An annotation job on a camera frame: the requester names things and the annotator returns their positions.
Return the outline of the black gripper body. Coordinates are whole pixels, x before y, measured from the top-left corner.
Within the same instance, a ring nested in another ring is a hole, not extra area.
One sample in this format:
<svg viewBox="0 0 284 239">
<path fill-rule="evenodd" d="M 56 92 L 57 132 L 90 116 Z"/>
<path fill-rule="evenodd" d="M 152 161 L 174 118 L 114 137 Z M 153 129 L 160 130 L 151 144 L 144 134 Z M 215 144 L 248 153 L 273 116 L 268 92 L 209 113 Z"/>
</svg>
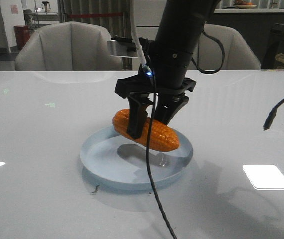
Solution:
<svg viewBox="0 0 284 239">
<path fill-rule="evenodd" d="M 148 76 L 139 69 L 138 74 L 118 79 L 115 93 L 121 98 L 132 94 L 157 92 L 167 95 L 179 95 L 185 91 L 193 91 L 196 81 L 185 76 L 187 69 L 174 66 L 156 66 L 153 76 Z"/>
</svg>

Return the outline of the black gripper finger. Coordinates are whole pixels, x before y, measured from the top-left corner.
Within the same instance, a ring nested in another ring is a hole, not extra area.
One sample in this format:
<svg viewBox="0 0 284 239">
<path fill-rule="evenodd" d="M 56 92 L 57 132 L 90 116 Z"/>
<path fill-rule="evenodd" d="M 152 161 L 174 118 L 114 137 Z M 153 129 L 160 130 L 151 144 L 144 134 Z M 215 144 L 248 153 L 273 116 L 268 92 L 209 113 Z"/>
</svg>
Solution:
<svg viewBox="0 0 284 239">
<path fill-rule="evenodd" d="M 154 118 L 168 125 L 176 113 L 184 107 L 188 101 L 189 97 L 185 93 L 178 95 L 159 94 Z"/>
<path fill-rule="evenodd" d="M 149 94 L 132 94 L 127 98 L 129 102 L 127 134 L 133 139 L 138 139 L 142 135 L 148 116 L 146 109 L 152 104 L 152 101 L 149 99 Z"/>
</svg>

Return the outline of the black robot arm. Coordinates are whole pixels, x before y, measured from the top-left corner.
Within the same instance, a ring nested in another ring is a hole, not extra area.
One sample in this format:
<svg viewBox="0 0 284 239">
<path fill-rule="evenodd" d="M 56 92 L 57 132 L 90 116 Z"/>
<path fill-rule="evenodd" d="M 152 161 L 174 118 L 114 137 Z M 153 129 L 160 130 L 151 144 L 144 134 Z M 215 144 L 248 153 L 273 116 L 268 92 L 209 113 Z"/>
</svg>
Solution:
<svg viewBox="0 0 284 239">
<path fill-rule="evenodd" d="M 150 93 L 158 94 L 154 118 L 164 125 L 188 103 L 185 91 L 193 91 L 196 82 L 185 74 L 204 25 L 217 4 L 217 0 L 167 1 L 156 39 L 142 40 L 153 75 L 148 76 L 139 68 L 137 75 L 116 83 L 115 93 L 129 101 L 129 123 L 125 129 L 131 138 L 142 135 L 146 108 L 152 104 Z"/>
</svg>

